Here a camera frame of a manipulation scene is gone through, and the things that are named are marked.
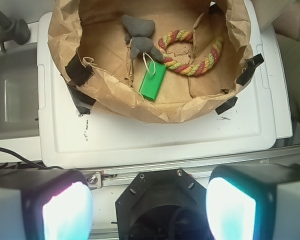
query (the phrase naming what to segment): black tape strip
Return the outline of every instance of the black tape strip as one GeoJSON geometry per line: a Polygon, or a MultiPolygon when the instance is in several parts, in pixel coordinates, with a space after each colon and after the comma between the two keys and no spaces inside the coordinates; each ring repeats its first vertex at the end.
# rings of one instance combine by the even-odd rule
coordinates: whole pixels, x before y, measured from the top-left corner
{"type": "Polygon", "coordinates": [[[65,67],[66,74],[77,85],[82,86],[93,75],[91,66],[83,66],[79,54],[76,53],[65,67]]]}
{"type": "Polygon", "coordinates": [[[215,3],[209,7],[209,15],[216,14],[216,13],[223,13],[221,8],[215,3]]]}
{"type": "Polygon", "coordinates": [[[259,67],[260,64],[264,62],[264,58],[259,53],[258,55],[255,55],[253,58],[249,58],[246,60],[247,68],[246,70],[236,79],[236,83],[240,84],[241,86],[246,85],[250,82],[252,77],[255,74],[255,70],[257,67],[259,67]]]}
{"type": "Polygon", "coordinates": [[[69,89],[73,103],[76,109],[78,109],[78,112],[80,114],[90,114],[90,110],[92,106],[95,104],[96,100],[80,92],[78,89],[76,89],[73,86],[69,86],[67,84],[67,87],[69,89]]]}
{"type": "MultiPolygon", "coordinates": [[[[259,65],[262,64],[264,61],[265,60],[261,54],[255,55],[253,58],[247,59],[246,60],[247,68],[236,79],[236,83],[240,84],[241,86],[248,84],[251,81],[252,77],[254,76],[256,68],[259,67],[259,65]]],[[[233,108],[236,105],[237,100],[238,98],[236,96],[228,99],[228,101],[226,101],[224,104],[222,104],[221,106],[215,109],[216,113],[220,115],[225,111],[233,108]]]]}
{"type": "Polygon", "coordinates": [[[215,111],[218,115],[224,113],[225,111],[233,108],[236,105],[238,98],[236,96],[228,99],[224,104],[218,106],[215,111]]]}

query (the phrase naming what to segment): green object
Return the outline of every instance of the green object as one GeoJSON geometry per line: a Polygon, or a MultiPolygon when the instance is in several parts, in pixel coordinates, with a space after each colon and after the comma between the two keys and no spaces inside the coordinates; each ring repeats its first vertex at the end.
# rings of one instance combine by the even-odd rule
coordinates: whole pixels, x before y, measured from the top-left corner
{"type": "Polygon", "coordinates": [[[167,67],[156,61],[150,61],[148,68],[150,73],[153,73],[155,71],[155,74],[152,75],[148,71],[146,71],[139,92],[145,99],[154,101],[156,100],[167,67]]]}

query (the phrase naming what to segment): plush toy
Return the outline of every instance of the plush toy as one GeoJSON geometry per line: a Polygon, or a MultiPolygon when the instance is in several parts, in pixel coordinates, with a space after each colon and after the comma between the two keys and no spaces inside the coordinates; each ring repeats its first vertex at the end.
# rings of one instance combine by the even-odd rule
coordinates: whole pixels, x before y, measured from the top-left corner
{"type": "Polygon", "coordinates": [[[150,53],[159,62],[164,59],[163,54],[155,47],[154,43],[149,38],[156,27],[153,20],[123,15],[121,21],[128,31],[124,40],[126,43],[131,41],[130,58],[132,60],[134,60],[139,53],[150,53]]]}

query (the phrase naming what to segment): gray faucet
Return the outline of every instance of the gray faucet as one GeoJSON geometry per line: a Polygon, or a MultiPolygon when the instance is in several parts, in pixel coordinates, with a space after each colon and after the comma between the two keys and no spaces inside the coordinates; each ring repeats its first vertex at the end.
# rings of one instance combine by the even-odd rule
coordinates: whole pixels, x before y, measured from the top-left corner
{"type": "Polygon", "coordinates": [[[30,31],[25,20],[16,20],[7,17],[0,11],[0,47],[5,52],[4,42],[13,40],[19,45],[23,45],[30,39],[30,31]]]}

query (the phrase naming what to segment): metal sink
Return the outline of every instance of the metal sink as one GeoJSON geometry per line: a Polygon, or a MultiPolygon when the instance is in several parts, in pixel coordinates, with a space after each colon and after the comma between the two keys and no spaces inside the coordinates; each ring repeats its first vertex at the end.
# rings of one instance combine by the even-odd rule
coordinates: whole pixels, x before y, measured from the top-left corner
{"type": "Polygon", "coordinates": [[[0,52],[0,140],[39,135],[37,43],[0,52]]]}

